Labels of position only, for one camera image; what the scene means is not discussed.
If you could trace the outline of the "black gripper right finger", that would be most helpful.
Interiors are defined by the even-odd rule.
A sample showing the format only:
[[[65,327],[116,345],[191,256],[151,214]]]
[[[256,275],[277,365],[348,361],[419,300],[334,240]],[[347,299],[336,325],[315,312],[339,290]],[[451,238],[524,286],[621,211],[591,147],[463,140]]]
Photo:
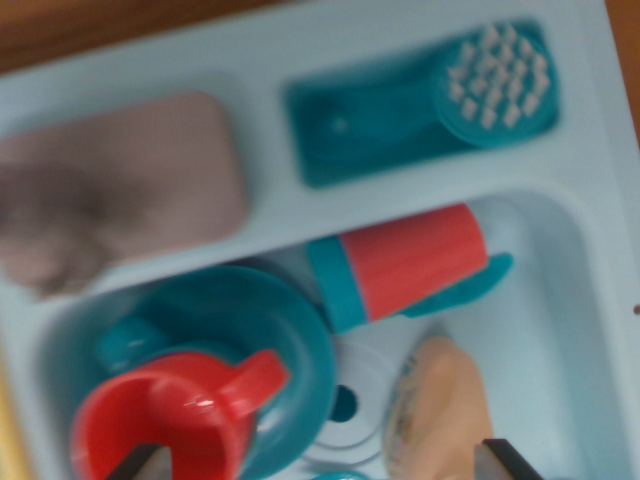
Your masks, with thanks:
[[[474,447],[476,480],[542,480],[543,477],[506,439],[485,439]]]

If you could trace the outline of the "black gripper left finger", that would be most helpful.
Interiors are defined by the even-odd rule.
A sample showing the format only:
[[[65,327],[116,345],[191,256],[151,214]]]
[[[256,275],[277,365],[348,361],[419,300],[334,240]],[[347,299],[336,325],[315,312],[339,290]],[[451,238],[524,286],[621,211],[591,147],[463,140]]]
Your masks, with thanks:
[[[173,462],[169,447],[137,445],[107,476],[107,480],[171,480]]]

